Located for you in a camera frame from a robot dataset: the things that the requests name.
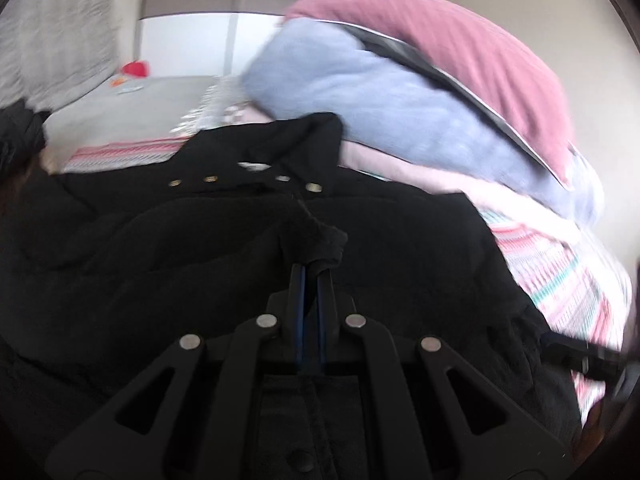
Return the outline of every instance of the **pink pillow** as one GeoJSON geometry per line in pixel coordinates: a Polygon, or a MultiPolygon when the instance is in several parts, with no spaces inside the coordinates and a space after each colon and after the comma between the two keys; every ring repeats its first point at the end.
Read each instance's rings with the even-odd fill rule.
{"type": "Polygon", "coordinates": [[[522,42],[446,0],[300,0],[286,20],[352,23],[418,48],[499,113],[567,182],[574,140],[562,84],[522,42]]]}

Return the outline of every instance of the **grey bed sheet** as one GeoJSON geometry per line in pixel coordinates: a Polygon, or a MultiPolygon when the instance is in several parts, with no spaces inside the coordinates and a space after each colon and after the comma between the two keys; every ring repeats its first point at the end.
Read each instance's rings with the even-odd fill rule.
{"type": "Polygon", "coordinates": [[[172,137],[183,117],[202,104],[215,85],[213,76],[132,80],[112,88],[111,79],[62,108],[45,123],[48,139],[46,165],[64,166],[78,148],[110,142],[172,137]],[[119,93],[125,88],[143,89],[119,93]]]}

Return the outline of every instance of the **white wardrobe door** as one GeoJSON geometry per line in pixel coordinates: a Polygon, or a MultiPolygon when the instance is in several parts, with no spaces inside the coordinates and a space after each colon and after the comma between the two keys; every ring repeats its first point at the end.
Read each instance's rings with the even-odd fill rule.
{"type": "Polygon", "coordinates": [[[269,14],[238,14],[234,57],[231,64],[233,75],[244,72],[263,46],[280,29],[282,16],[269,14]]]}
{"type": "Polygon", "coordinates": [[[142,20],[140,59],[152,76],[223,75],[230,14],[142,20]]]}

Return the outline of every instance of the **pillow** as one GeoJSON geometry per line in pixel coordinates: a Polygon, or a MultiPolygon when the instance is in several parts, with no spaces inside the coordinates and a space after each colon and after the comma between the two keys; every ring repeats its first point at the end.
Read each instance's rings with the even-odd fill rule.
{"type": "Polygon", "coordinates": [[[17,0],[20,73],[29,104],[56,111],[117,67],[113,0],[17,0]]]}
{"type": "Polygon", "coordinates": [[[600,180],[575,150],[568,190],[459,94],[365,50],[335,23],[288,21],[244,72],[242,84],[275,119],[332,112],[340,116],[346,140],[412,164],[499,182],[579,226],[593,225],[602,212],[600,180]]]}
{"type": "Polygon", "coordinates": [[[565,183],[574,131],[558,77],[523,43],[446,0],[300,0],[286,12],[352,23],[419,49],[495,110],[565,183]]]}
{"type": "Polygon", "coordinates": [[[18,65],[15,11],[15,1],[11,0],[0,14],[0,108],[15,103],[24,95],[18,65]]]}

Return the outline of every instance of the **black fabric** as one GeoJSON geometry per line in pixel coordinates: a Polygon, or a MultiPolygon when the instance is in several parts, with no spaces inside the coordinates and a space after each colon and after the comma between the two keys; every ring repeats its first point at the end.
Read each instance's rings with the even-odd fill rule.
{"type": "Polygon", "coordinates": [[[21,99],[0,110],[0,179],[23,170],[45,147],[42,125],[49,112],[35,114],[21,99]]]}
{"type": "MultiPolygon", "coordinates": [[[[478,212],[461,194],[338,168],[341,136],[337,116],[313,114],[201,132],[161,164],[34,172],[0,225],[0,410],[37,460],[181,335],[223,335],[263,313],[293,263],[334,269],[395,334],[440,336],[569,443],[570,376],[541,364],[548,325],[478,212]]],[[[277,398],[281,386],[269,385],[277,398]]],[[[259,459],[273,466],[261,478],[297,478],[296,450],[318,464],[305,474],[358,478],[358,424],[345,416],[357,388],[286,386],[289,404],[262,412],[273,435],[259,459]]]]}

